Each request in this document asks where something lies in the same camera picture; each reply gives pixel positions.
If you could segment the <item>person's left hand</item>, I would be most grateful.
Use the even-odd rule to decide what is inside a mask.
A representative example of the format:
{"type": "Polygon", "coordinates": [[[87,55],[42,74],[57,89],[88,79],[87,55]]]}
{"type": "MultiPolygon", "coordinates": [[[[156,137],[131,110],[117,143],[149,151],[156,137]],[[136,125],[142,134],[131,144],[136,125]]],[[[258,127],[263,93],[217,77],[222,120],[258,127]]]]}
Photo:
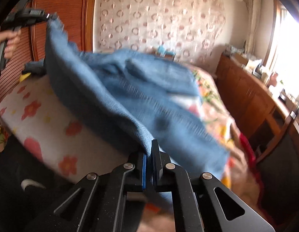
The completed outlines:
{"type": "Polygon", "coordinates": [[[21,31],[6,30],[0,32],[0,43],[7,41],[7,45],[4,49],[5,59],[11,59],[16,49],[16,45],[20,40],[21,31]]]}

